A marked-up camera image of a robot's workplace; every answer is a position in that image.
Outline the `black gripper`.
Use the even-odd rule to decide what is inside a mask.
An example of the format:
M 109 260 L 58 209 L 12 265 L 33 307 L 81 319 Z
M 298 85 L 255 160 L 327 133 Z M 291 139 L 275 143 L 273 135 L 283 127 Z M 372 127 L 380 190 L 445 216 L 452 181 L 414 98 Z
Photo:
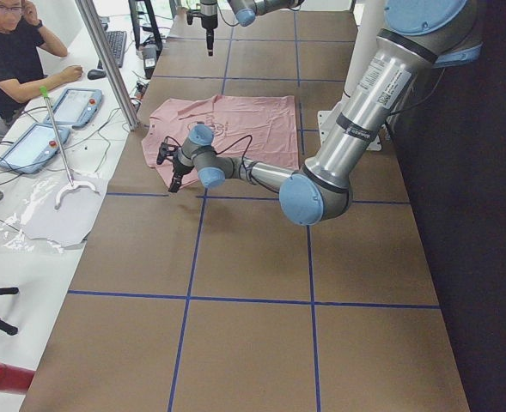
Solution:
M 214 35 L 217 28 L 217 15 L 202 15 L 202 28 L 206 32 L 206 47 L 209 57 L 214 54 Z
M 173 176 L 168 192 L 177 193 L 182 185 L 182 179 L 192 171 L 192 167 L 185 164 L 178 157 L 173 158 Z

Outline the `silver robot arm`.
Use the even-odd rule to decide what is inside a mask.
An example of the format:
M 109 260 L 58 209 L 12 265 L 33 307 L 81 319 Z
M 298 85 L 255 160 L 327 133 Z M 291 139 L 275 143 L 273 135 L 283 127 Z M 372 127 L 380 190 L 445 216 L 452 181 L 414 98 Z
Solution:
M 257 16 L 266 15 L 280 9 L 299 9 L 302 0 L 236 0 L 228 1 L 231 11 L 234 13 L 239 26 L 250 26 Z M 194 19 L 199 19 L 201 27 L 205 31 L 206 51 L 209 57 L 214 54 L 215 30 L 218 27 L 219 6 L 217 0 L 201 0 L 198 9 L 189 9 L 186 12 L 186 22 L 193 24 Z
M 245 156 L 221 157 L 212 147 L 212 130 L 195 126 L 181 145 L 163 142 L 156 162 L 170 161 L 171 192 L 185 175 L 198 173 L 206 188 L 228 179 L 260 185 L 278 194 L 286 217 L 311 226 L 342 215 L 351 205 L 350 173 L 375 140 L 407 87 L 422 70 L 468 64 L 482 46 L 484 1 L 387 1 L 376 51 L 361 81 L 338 104 L 328 136 L 301 169 L 253 161 Z

